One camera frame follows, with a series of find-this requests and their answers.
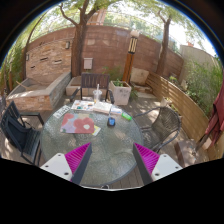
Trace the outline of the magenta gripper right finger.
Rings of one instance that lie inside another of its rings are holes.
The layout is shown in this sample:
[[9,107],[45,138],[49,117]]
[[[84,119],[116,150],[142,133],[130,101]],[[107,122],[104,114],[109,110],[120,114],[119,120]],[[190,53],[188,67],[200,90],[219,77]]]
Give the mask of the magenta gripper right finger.
[[159,155],[140,144],[133,144],[133,154],[145,185],[182,169],[168,154]]

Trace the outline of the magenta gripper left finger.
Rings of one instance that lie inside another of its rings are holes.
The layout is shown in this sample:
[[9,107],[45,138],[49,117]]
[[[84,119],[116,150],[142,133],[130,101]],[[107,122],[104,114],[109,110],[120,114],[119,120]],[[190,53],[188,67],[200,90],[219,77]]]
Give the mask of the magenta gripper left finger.
[[79,185],[91,153],[92,144],[87,143],[66,154],[57,153],[41,169]]

